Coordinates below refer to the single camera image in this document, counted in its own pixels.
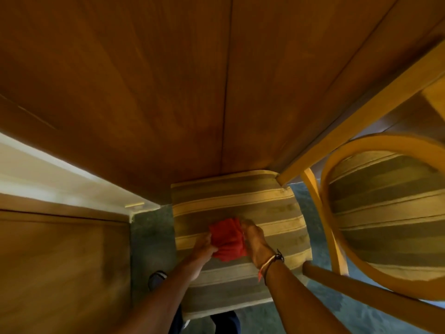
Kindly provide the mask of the person's right forearm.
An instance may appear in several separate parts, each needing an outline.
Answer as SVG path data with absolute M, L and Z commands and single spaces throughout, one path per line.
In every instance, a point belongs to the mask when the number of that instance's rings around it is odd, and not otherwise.
M 286 334 L 352 334 L 281 260 L 264 272 Z

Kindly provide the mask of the dark shoe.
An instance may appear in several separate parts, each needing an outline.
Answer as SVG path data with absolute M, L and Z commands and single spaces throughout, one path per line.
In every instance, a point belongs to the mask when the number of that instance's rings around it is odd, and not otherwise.
M 149 292 L 154 291 L 167 277 L 168 275 L 163 270 L 153 272 L 147 282 Z

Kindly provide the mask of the dark blue trousers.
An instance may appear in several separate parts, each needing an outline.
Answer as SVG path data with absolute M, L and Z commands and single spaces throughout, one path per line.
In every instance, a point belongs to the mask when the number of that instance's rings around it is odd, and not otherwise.
M 241 323 L 235 311 L 213 314 L 210 318 L 215 324 L 215 334 L 241 334 Z M 181 334 L 188 323 L 189 320 L 183 319 L 182 308 L 179 305 L 168 334 Z

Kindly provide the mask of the striped chair seat cushion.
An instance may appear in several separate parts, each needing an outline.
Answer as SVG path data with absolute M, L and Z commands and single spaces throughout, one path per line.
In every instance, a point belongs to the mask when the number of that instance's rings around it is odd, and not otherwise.
M 178 261 L 192 250 L 210 224 L 230 217 L 255 222 L 268 244 L 281 251 L 286 266 L 305 286 L 304 262 L 312 260 L 307 226 L 292 189 L 277 173 L 252 170 L 171 185 Z M 184 320 L 203 318 L 272 302 L 268 288 L 248 257 L 231 262 L 212 258 L 188 288 L 182 302 Z
M 414 157 L 367 151 L 331 171 L 329 204 L 353 252 L 404 280 L 445 276 L 445 174 Z

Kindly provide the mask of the brown wooden cabinet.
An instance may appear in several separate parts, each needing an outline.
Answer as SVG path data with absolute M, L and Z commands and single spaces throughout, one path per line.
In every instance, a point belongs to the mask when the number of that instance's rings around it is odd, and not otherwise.
M 128 215 L 0 194 L 0 334 L 109 334 L 131 304 Z

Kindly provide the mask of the red and white wrist thread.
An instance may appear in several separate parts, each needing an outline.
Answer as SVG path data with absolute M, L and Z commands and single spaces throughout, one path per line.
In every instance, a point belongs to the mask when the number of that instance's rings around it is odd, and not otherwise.
M 261 281 L 261 279 L 264 279 L 266 276 L 266 271 L 268 269 L 268 267 L 270 266 L 270 264 L 272 264 L 274 261 L 276 261 L 277 259 L 279 259 L 280 256 L 279 254 L 275 254 L 273 256 L 271 256 L 260 268 L 258 271 L 258 282 Z

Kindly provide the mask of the person's left forearm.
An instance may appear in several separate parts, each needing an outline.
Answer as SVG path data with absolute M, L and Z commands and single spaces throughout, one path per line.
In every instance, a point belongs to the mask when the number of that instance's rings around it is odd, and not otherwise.
M 201 260 L 186 258 L 113 334 L 168 334 L 186 290 L 202 267 Z

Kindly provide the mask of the red cloth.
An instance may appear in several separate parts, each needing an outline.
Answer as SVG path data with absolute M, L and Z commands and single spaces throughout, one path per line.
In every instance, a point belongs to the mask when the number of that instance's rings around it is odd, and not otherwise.
M 211 244 L 218 250 L 213 258 L 230 262 L 247 256 L 241 222 L 237 217 L 228 218 L 209 225 Z

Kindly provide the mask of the person's right hand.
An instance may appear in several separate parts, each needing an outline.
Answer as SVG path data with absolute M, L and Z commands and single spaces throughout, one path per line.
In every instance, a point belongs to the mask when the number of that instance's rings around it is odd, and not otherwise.
M 275 255 L 275 251 L 266 242 L 264 231 L 258 228 L 258 247 L 255 251 L 249 251 L 247 253 L 250 256 L 253 264 L 259 269 L 271 256 Z

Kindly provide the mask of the white ledge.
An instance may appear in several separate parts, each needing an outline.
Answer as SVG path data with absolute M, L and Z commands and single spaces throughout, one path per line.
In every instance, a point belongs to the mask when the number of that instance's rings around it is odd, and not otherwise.
M 0 209 L 130 221 L 160 207 L 0 133 Z

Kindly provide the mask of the person's left hand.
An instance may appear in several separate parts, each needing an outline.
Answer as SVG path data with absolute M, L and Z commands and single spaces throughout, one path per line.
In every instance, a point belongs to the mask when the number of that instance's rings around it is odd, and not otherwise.
M 203 238 L 207 233 L 198 236 L 195 245 L 193 247 L 192 253 L 189 256 L 189 261 L 194 272 L 199 275 L 199 272 L 202 270 L 203 266 L 212 258 L 205 257 L 203 253 Z

